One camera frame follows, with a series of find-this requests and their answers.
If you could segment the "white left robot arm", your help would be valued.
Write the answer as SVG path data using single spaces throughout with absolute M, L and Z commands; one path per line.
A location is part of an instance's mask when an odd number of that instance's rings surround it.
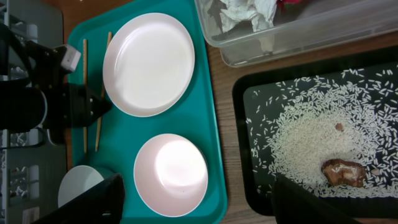
M 112 104 L 84 84 L 66 83 L 81 53 L 65 44 L 50 49 L 33 41 L 21 43 L 1 25 L 1 75 L 8 72 L 13 50 L 27 76 L 1 82 L 1 129 L 15 133 L 35 128 L 82 128 L 106 114 Z

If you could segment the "white napkin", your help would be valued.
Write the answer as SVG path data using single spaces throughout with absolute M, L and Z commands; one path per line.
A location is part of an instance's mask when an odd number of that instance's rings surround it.
M 229 32 L 242 22 L 250 22 L 252 31 L 259 32 L 274 26 L 276 10 L 276 0 L 220 0 L 212 2 L 208 14 L 222 32 Z

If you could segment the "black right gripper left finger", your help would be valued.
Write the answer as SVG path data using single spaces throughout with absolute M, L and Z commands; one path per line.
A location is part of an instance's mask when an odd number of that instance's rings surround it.
M 120 224 L 125 198 L 124 180 L 114 174 L 34 224 Z

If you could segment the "grey dishwasher rack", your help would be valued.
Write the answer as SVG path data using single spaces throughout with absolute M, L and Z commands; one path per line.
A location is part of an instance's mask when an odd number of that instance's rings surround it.
M 21 41 L 46 47 L 63 44 L 62 12 L 42 1 L 1 1 L 1 23 Z M 66 172 L 66 148 L 47 142 L 46 131 L 1 131 L 1 223 L 32 223 L 58 208 Z

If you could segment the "dark brown food lump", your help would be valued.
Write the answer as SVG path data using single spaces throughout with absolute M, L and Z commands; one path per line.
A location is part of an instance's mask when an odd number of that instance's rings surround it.
M 323 163 L 321 172 L 332 186 L 350 185 L 363 187 L 366 179 L 366 168 L 361 164 L 342 159 L 330 159 Z

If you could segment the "teal plastic tray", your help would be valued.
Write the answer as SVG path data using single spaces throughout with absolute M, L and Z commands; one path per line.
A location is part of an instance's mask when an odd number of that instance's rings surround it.
M 87 49 L 88 85 L 99 93 L 108 35 L 117 33 L 132 18 L 149 12 L 176 18 L 193 40 L 195 70 L 187 91 L 173 107 L 157 116 L 138 118 L 113 107 L 103 116 L 101 126 L 94 124 L 87 132 L 72 129 L 73 163 L 103 166 L 122 175 L 126 188 L 123 223 L 218 223 L 226 213 L 228 197 L 205 41 L 195 3 L 133 1 L 77 25 L 68 42 L 78 50 Z M 208 164 L 205 198 L 183 217 L 167 218 L 153 212 L 141 200 L 134 184 L 133 167 L 138 151 L 148 139 L 163 133 L 189 139 L 200 148 Z

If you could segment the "red snack wrapper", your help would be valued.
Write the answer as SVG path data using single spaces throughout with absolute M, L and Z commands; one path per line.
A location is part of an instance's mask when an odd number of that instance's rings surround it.
M 303 0 L 277 0 L 277 6 L 280 8 L 280 11 L 283 11 L 285 8 L 301 3 Z

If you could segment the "small white bowl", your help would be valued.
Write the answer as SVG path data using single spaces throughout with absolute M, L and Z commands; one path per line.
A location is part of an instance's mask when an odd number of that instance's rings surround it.
M 70 169 L 63 177 L 58 190 L 58 207 L 85 193 L 115 172 L 105 167 L 80 165 Z

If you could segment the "white round plate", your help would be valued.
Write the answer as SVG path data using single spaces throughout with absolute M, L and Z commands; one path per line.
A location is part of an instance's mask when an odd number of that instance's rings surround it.
M 103 83 L 112 103 L 135 117 L 171 108 L 187 90 L 195 68 L 193 40 L 184 25 L 163 13 L 125 23 L 103 62 Z

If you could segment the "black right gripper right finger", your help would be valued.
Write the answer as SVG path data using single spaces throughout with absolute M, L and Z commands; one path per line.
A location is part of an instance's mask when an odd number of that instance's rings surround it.
M 312 195 L 284 175 L 278 175 L 275 178 L 271 202 L 278 224 L 358 223 L 355 219 Z

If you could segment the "spilled rice grains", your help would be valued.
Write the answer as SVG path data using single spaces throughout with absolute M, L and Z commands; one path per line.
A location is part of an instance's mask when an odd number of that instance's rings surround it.
M 397 68 L 347 69 L 249 87 L 244 115 L 254 186 L 284 175 L 318 197 L 397 197 Z M 363 187 L 332 187 L 330 159 L 366 168 Z

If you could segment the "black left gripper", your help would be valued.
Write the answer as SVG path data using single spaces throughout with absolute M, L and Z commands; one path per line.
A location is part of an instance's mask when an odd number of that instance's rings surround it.
M 92 89 L 75 83 L 41 89 L 45 100 L 44 128 L 82 128 L 105 115 L 113 104 Z

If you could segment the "black flat tray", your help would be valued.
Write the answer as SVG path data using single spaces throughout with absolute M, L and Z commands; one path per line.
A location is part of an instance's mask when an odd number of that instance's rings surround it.
M 277 176 L 354 218 L 397 217 L 397 48 L 246 75 L 233 87 L 246 200 Z

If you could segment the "white bowl with rice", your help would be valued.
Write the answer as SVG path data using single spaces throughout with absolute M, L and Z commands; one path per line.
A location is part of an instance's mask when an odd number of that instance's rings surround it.
M 155 213 L 182 217 L 194 211 L 208 188 L 208 166 L 199 148 L 177 134 L 160 134 L 139 150 L 134 184 Z

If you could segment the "clear plastic bin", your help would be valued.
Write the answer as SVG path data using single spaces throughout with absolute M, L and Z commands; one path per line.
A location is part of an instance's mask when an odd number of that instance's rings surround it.
M 250 22 L 222 32 L 208 10 L 213 1 L 195 1 L 205 40 L 225 64 L 243 67 L 345 44 L 397 30 L 397 0 L 302 1 L 280 11 L 274 26 L 252 31 Z

